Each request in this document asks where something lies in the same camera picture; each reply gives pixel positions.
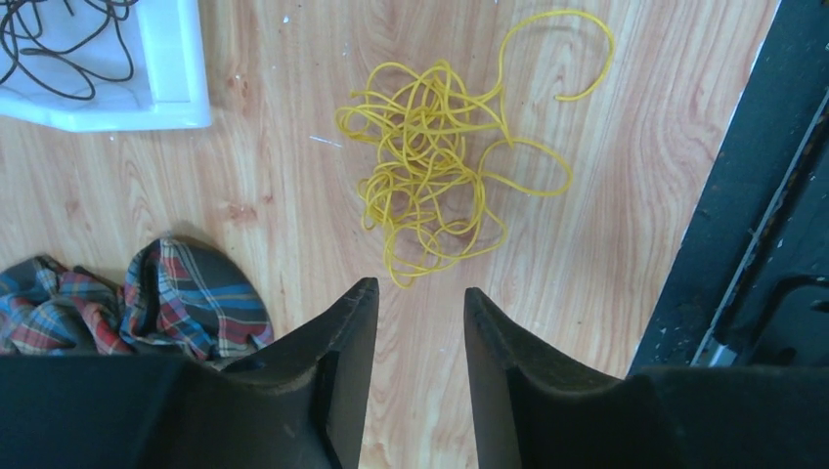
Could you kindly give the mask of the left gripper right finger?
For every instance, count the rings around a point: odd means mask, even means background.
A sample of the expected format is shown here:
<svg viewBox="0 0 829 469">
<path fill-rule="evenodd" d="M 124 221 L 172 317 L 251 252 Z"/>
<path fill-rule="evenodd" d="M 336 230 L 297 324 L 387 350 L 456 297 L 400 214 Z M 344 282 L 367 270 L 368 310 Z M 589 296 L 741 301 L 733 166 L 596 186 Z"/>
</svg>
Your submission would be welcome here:
<svg viewBox="0 0 829 469">
<path fill-rule="evenodd" d="M 619 379 L 555 349 L 481 289 L 464 341 L 483 468 L 824 468 L 828 371 L 655 366 Z"/>
</svg>

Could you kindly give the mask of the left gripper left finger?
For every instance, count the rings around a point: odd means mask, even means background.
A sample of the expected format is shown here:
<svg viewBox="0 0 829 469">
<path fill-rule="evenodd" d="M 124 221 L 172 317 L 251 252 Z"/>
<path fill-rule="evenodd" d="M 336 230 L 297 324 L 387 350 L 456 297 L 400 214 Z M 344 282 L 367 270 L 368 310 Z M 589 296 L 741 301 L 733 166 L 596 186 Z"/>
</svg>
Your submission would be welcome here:
<svg viewBox="0 0 829 469">
<path fill-rule="evenodd" d="M 375 278 L 214 369 L 177 355 L 5 357 L 5 468 L 355 468 L 378 320 Z"/>
</svg>

